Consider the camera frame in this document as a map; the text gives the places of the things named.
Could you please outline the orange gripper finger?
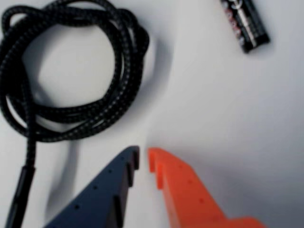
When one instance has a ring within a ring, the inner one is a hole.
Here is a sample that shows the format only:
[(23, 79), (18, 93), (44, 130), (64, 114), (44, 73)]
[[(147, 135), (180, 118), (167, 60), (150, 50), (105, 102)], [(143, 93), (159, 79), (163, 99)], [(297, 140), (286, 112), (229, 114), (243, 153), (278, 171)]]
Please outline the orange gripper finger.
[(149, 168), (162, 190), (172, 228), (263, 228), (255, 218), (227, 218), (194, 169), (172, 153), (148, 149)]

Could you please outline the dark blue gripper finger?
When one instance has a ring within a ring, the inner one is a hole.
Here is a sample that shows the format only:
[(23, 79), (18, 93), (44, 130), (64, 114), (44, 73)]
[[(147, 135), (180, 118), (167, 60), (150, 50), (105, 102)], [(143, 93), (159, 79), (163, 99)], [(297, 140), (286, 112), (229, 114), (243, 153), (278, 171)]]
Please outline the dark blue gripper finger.
[(108, 165), (46, 226), (48, 228), (121, 228), (128, 190), (139, 169), (140, 148), (130, 146)]

